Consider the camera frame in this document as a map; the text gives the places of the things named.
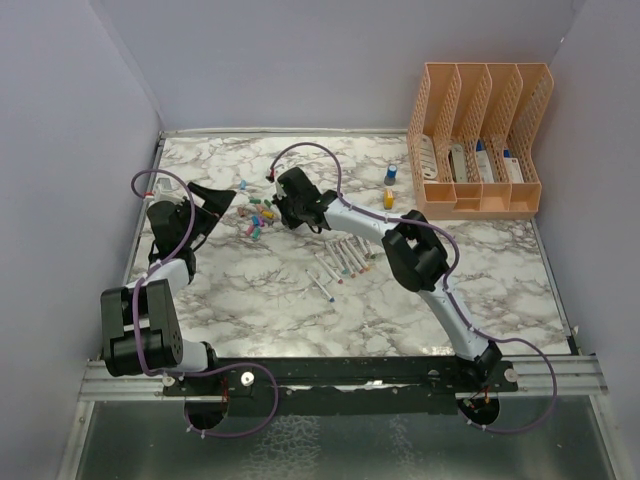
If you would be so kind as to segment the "peach capped marker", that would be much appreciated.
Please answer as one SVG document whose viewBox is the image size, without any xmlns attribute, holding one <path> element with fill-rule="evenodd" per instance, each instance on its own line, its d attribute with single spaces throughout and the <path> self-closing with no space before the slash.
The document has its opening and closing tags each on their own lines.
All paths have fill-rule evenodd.
<svg viewBox="0 0 640 480">
<path fill-rule="evenodd" d="M 354 256 L 356 261 L 359 263 L 361 269 L 364 271 L 369 271 L 370 266 L 366 262 L 365 258 L 361 255 L 360 251 L 352 244 L 352 242 L 347 240 L 346 246 L 350 250 L 351 254 Z"/>
</svg>

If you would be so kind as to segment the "blue capped marker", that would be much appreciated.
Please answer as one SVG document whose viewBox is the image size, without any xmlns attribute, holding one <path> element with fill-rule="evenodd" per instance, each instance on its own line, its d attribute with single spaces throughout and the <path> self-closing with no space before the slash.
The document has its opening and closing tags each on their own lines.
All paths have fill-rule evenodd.
<svg viewBox="0 0 640 480">
<path fill-rule="evenodd" d="M 305 273 L 330 303 L 335 302 L 334 296 L 327 290 L 327 288 L 321 283 L 321 281 L 311 271 L 309 271 L 308 269 L 305 269 Z"/>
</svg>

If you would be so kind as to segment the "purple capped marker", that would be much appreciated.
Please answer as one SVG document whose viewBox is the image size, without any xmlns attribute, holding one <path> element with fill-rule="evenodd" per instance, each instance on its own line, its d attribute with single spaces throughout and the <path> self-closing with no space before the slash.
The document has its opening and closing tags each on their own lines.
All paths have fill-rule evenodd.
<svg viewBox="0 0 640 480">
<path fill-rule="evenodd" d="M 318 254 L 315 254 L 314 257 L 321 265 L 321 267 L 328 273 L 333 281 L 337 284 L 343 284 L 343 279 L 338 275 L 338 273 Z"/>
</svg>

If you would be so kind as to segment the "teal capped marker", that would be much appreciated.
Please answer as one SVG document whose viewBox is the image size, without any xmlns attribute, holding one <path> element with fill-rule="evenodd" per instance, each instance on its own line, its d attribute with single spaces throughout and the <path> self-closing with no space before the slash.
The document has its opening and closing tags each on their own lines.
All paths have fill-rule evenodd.
<svg viewBox="0 0 640 480">
<path fill-rule="evenodd" d="M 334 250 L 332 244 L 330 242 L 327 242 L 325 244 L 325 248 L 329 256 L 331 257 L 332 261 L 334 262 L 336 268 L 340 271 L 340 273 L 343 275 L 349 275 L 349 269 L 345 266 L 343 261 L 336 254 L 336 251 Z"/>
</svg>

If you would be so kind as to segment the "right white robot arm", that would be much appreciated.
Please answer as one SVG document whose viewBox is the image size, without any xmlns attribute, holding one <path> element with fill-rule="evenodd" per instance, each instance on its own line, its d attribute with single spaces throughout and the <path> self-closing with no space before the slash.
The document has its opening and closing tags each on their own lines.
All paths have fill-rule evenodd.
<svg viewBox="0 0 640 480">
<path fill-rule="evenodd" d="M 334 190 L 320 192 L 298 167 L 278 177 L 269 174 L 267 180 L 275 185 L 272 202 L 288 228 L 305 224 L 316 233 L 339 231 L 381 246 L 395 280 L 425 301 L 448 335 L 461 383 L 481 391 L 494 381 L 502 353 L 473 325 L 468 308 L 448 282 L 447 251 L 419 211 L 394 215 L 369 210 Z"/>
</svg>

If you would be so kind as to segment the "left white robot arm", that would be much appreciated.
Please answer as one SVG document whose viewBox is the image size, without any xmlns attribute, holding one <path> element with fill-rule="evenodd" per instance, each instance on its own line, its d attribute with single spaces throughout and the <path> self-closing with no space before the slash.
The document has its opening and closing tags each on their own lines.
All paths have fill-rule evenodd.
<svg viewBox="0 0 640 480">
<path fill-rule="evenodd" d="M 183 338 L 173 296 L 196 273 L 195 252 L 226 213 L 236 193 L 193 182 L 187 197 L 154 201 L 146 211 L 154 235 L 148 255 L 151 272 L 141 286 L 134 282 L 104 291 L 100 298 L 102 357 L 114 377 L 146 372 L 186 373 L 195 392 L 206 395 L 220 385 L 213 348 Z"/>
</svg>

